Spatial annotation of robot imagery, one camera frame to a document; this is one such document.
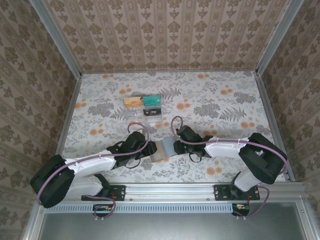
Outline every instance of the white arm segment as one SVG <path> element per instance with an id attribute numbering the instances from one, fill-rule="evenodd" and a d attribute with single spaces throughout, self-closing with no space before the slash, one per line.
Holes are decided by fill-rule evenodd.
<path id="1" fill-rule="evenodd" d="M 111 154 L 108 150 L 103 150 L 99 153 L 84 156 L 80 158 L 67 158 L 65 159 L 65 163 L 71 163 L 77 160 L 81 160 L 84 158 L 88 158 L 91 156 L 101 156 L 104 154 Z M 88 175 L 93 175 L 97 172 L 108 171 L 111 170 L 116 164 L 116 160 L 113 156 L 109 157 L 97 157 L 91 160 L 87 160 L 81 163 L 76 163 L 75 165 L 71 165 L 68 168 L 74 171 L 74 179 L 82 178 Z"/>
<path id="2" fill-rule="evenodd" d="M 214 141 L 219 138 L 212 137 L 209 141 Z M 248 141 L 248 138 L 239 139 L 242 141 Z M 205 145 L 206 152 L 211 157 L 228 157 L 228 158 L 240 158 L 239 152 L 246 144 L 244 143 L 232 143 L 232 142 L 217 142 L 217 143 L 208 143 Z"/>
<path id="3" fill-rule="evenodd" d="M 93 154 L 90 156 L 111 154 L 110 151 L 103 150 L 98 154 Z M 80 157 L 80 158 L 67 158 L 65 163 L 71 163 L 77 160 L 88 158 L 90 156 Z M 64 197 L 66 199 L 78 199 L 82 195 L 97 195 L 103 188 L 100 180 L 94 176 L 94 174 L 100 171 L 111 170 L 116 163 L 113 156 L 110 157 L 97 157 L 81 163 L 77 163 L 69 166 L 68 168 L 74 171 L 74 179 L 72 184 Z"/>
<path id="4" fill-rule="evenodd" d="M 216 137 L 212 137 L 209 141 L 216 140 Z M 242 138 L 240 140 L 248 141 L 248 138 Z M 228 143 L 228 142 L 218 142 L 218 143 L 208 143 L 205 146 L 206 152 L 211 157 L 228 157 L 228 158 L 238 158 L 240 149 L 246 144 L 244 143 Z M 252 172 L 247 169 L 242 171 L 238 177 L 235 179 L 234 185 L 243 192 L 247 192 L 250 188 L 255 185 L 260 184 L 261 181 L 258 180 Z"/>
<path id="5" fill-rule="evenodd" d="M 97 195 L 101 189 L 102 184 L 95 176 L 87 176 L 82 178 L 73 179 L 72 184 L 64 197 L 66 199 L 79 199 L 82 195 Z"/>

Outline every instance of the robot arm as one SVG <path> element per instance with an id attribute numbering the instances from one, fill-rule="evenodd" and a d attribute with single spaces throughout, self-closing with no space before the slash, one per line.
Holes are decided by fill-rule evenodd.
<path id="1" fill-rule="evenodd" d="M 239 172 L 234 177 L 229 185 L 230 193 L 225 193 L 226 195 L 230 194 L 233 200 L 241 199 L 244 193 L 260 183 L 273 184 L 288 159 L 284 152 L 256 132 L 248 138 L 225 139 L 222 142 L 219 142 L 219 139 L 213 136 L 201 138 L 186 125 L 177 129 L 176 134 L 181 140 L 190 144 L 178 140 L 173 145 L 174 151 L 177 154 L 189 153 L 191 160 L 191 155 L 194 154 L 200 157 L 200 161 L 202 157 L 240 158 L 244 161 L 248 169 Z"/>
<path id="2" fill-rule="evenodd" d="M 278 155 L 287 159 L 280 149 L 259 133 L 253 133 L 248 138 L 224 139 L 220 142 L 213 136 L 201 138 L 189 126 L 184 125 L 174 135 L 179 140 L 174 143 L 171 141 L 166 148 L 173 148 L 171 152 L 177 155 L 189 153 L 190 156 L 197 155 L 200 160 L 202 157 L 222 156 L 244 161 L 248 169 L 238 173 L 224 193 L 232 200 L 242 199 L 243 196 L 247 198 L 246 192 L 261 182 L 273 184 L 284 166 L 284 161 Z M 30 184 L 37 194 L 40 192 L 39 200 L 45 208 L 51 208 L 63 199 L 85 199 L 85 195 L 110 197 L 110 184 L 101 174 L 96 173 L 125 166 L 131 159 L 139 160 L 154 155 L 157 152 L 155 142 L 148 141 L 146 147 L 141 148 L 147 140 L 142 133 L 135 131 L 125 141 L 107 147 L 98 154 L 67 159 L 55 155 L 37 172 Z"/>
<path id="3" fill-rule="evenodd" d="M 125 166 L 131 159 L 138 160 L 157 151 L 154 141 L 148 141 L 146 147 L 139 151 L 145 144 L 145 136 L 134 131 L 125 141 L 93 155 L 66 159 L 54 155 L 31 179 L 30 185 L 37 194 L 45 185 L 39 197 L 45 208 L 51 208 L 63 199 L 83 198 L 85 195 L 109 197 L 110 184 L 101 174 L 96 173 Z M 47 179 L 63 166 L 65 168 L 46 184 Z"/>

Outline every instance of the patterned wall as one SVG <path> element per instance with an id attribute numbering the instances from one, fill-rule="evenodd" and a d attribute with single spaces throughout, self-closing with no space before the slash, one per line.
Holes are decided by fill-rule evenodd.
<path id="1" fill-rule="evenodd" d="M 82 72 L 255 69 L 289 0 L 45 0 Z"/>
<path id="2" fill-rule="evenodd" d="M 263 79 L 295 177 L 320 220 L 319 0 L 304 1 Z"/>
<path id="3" fill-rule="evenodd" d="M 0 1 L 0 239 L 19 239 L 29 181 L 55 153 L 75 79 L 27 0 Z"/>

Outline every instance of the floral wallpaper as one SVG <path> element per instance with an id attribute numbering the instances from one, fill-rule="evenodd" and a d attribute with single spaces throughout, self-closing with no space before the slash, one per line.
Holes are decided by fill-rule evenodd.
<path id="1" fill-rule="evenodd" d="M 255 69 L 289 0 L 45 0 L 83 73 Z"/>
<path id="2" fill-rule="evenodd" d="M 0 239 L 17 240 L 30 179 L 55 153 L 75 79 L 27 0 L 0 1 Z"/>
<path id="3" fill-rule="evenodd" d="M 173 135 L 170 123 L 175 115 L 202 137 L 245 138 L 258 132 L 272 141 L 251 71 L 84 74 L 63 156 L 96 154 L 125 140 L 124 98 L 144 95 L 161 95 L 162 122 L 148 127 L 153 141 Z M 128 167 L 137 163 L 129 162 Z M 188 155 L 176 155 L 102 173 L 111 183 L 208 183 L 230 182 L 244 169 L 241 159 L 203 158 L 194 163 Z"/>
<path id="4" fill-rule="evenodd" d="M 305 0 L 263 80 L 298 181 L 320 223 L 320 1 Z"/>

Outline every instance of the small box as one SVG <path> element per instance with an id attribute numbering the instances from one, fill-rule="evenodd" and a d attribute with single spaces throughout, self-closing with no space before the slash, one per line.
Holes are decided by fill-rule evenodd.
<path id="1" fill-rule="evenodd" d="M 145 108 L 145 109 L 143 109 L 143 115 L 145 115 L 146 117 L 148 117 L 148 116 L 159 116 L 159 115 L 162 115 L 162 113 L 161 113 L 161 107 L 157 107 L 157 108 Z"/>
<path id="2" fill-rule="evenodd" d="M 125 98 L 123 102 L 125 108 L 134 108 L 142 106 L 142 100 L 139 96 Z"/>
<path id="3" fill-rule="evenodd" d="M 161 96 L 144 96 L 143 105 L 145 107 L 157 107 L 161 106 Z"/>

